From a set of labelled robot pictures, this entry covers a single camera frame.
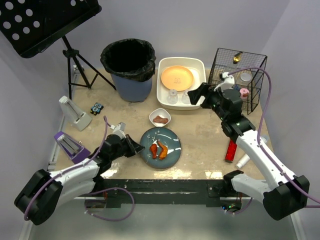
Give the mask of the white plastic tube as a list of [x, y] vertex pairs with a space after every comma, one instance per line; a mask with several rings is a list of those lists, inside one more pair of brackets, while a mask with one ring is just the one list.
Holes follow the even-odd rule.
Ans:
[[237, 162], [237, 164], [235, 165], [235, 167], [237, 169], [241, 169], [242, 167], [244, 167], [250, 160], [250, 157], [245, 154], [242, 156], [242, 158]]

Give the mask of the blue trash bin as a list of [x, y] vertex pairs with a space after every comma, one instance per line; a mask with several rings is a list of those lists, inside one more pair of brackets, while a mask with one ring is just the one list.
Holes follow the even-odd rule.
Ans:
[[152, 89], [152, 78], [139, 82], [111, 74], [112, 81], [119, 96], [132, 103], [144, 102]]

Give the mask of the orange chicken piece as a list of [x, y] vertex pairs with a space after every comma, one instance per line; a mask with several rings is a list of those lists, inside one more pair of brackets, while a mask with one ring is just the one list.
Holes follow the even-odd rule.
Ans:
[[158, 145], [156, 143], [153, 143], [149, 147], [149, 151], [153, 159], [156, 159], [158, 157]]
[[158, 146], [161, 148], [161, 152], [158, 155], [159, 160], [164, 160], [167, 155], [168, 155], [168, 148], [166, 145], [164, 145], [162, 142], [160, 142], [159, 140], [157, 141]]

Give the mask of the purple metronome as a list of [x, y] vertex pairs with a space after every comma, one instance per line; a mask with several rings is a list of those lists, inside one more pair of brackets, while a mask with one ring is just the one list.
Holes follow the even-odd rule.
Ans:
[[87, 148], [85, 148], [79, 141], [76, 141], [74, 138], [63, 131], [59, 131], [58, 133], [56, 133], [54, 139], [74, 164], [82, 162], [91, 154], [91, 152]]

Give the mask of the white metronome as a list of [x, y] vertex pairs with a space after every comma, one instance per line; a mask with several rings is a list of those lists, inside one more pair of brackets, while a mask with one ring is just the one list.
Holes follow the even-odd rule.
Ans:
[[66, 120], [78, 131], [83, 131], [91, 123], [92, 118], [67, 96], [59, 99], [59, 105]]

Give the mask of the blue ceramic plate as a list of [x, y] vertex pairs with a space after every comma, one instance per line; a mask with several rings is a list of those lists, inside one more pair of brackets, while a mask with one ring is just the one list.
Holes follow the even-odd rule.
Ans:
[[170, 129], [154, 127], [147, 130], [140, 139], [145, 149], [140, 153], [143, 161], [155, 169], [168, 169], [174, 166], [182, 153], [178, 136]]

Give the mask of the clear wine glass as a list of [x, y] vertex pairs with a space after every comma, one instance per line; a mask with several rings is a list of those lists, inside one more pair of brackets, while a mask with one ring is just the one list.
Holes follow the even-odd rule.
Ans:
[[182, 103], [185, 104], [185, 105], [190, 105], [191, 104], [188, 92], [189, 92], [188, 90], [184, 91], [183, 95], [182, 95], [182, 98], [181, 98]]
[[175, 89], [170, 89], [168, 91], [167, 102], [171, 105], [175, 105], [178, 100], [178, 92]]

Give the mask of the yellow plastic plate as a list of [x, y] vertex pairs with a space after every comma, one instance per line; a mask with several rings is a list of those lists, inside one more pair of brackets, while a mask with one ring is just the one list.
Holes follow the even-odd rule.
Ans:
[[168, 90], [183, 92], [194, 84], [194, 75], [186, 67], [174, 65], [163, 70], [161, 82]]

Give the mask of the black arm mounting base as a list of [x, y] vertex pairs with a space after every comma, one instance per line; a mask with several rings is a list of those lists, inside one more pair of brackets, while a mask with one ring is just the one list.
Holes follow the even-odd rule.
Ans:
[[97, 177], [93, 190], [81, 197], [104, 199], [100, 191], [107, 190], [106, 206], [119, 208], [122, 204], [151, 205], [205, 205], [220, 207], [221, 201], [235, 200], [239, 195], [224, 190], [222, 179], [112, 179]]

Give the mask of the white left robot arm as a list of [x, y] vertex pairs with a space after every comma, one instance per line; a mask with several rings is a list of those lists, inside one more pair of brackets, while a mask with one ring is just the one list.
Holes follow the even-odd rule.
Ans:
[[59, 206], [97, 190], [101, 175], [111, 168], [114, 160], [130, 158], [144, 149], [128, 134], [124, 137], [110, 134], [80, 163], [59, 171], [36, 171], [14, 200], [14, 205], [23, 213], [24, 220], [40, 225]]

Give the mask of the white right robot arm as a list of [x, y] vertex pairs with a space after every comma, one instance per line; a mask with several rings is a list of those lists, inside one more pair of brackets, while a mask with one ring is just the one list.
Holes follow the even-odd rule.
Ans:
[[204, 97], [201, 107], [213, 110], [224, 134], [241, 148], [264, 176], [263, 180], [234, 170], [223, 177], [223, 193], [243, 193], [263, 204], [268, 215], [279, 221], [307, 205], [309, 180], [289, 170], [258, 136], [252, 122], [243, 115], [240, 92], [229, 88], [215, 91], [208, 83], [188, 92], [191, 104]]

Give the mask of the right orange chicken piece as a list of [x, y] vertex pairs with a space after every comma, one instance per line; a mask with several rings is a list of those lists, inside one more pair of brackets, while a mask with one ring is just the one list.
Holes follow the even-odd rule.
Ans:
[[166, 145], [164, 145], [162, 142], [160, 142], [159, 140], [157, 141], [158, 146], [161, 148], [161, 152], [158, 155], [159, 160], [164, 160], [167, 155], [168, 155], [168, 148]]

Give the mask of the white plastic tub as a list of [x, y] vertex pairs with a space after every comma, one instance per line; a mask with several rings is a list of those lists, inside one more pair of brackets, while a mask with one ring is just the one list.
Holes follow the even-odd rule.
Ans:
[[184, 91], [178, 91], [178, 102], [176, 104], [169, 104], [167, 101], [168, 97], [168, 91], [170, 89], [167, 89], [164, 87], [164, 85], [161, 82], [161, 74], [163, 70], [165, 70], [168, 67], [172, 66], [183, 66], [189, 69], [194, 77], [194, 83], [193, 85], [188, 88], [188, 91], [197, 89], [202, 83], [206, 83], [206, 72], [205, 72], [205, 65], [204, 63], [197, 59], [197, 58], [190, 58], [190, 57], [166, 57], [159, 61], [158, 64], [158, 72], [157, 72], [157, 87], [156, 87], [156, 96], [157, 100], [160, 102], [160, 104], [167, 109], [171, 110], [195, 110], [198, 109], [202, 102], [204, 101], [205, 97], [201, 96], [197, 104], [184, 104], [182, 103], [182, 95]]

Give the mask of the pink lid spice jar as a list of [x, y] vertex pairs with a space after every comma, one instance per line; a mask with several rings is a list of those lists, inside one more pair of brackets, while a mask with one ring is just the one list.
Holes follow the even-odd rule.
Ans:
[[246, 100], [250, 95], [250, 91], [247, 88], [241, 88], [239, 92], [242, 100]]

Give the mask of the small white green bowl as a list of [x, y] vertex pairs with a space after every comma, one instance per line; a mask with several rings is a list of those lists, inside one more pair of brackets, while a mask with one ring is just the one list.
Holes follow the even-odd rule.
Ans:
[[157, 108], [149, 114], [149, 120], [155, 127], [164, 127], [172, 117], [164, 108]]

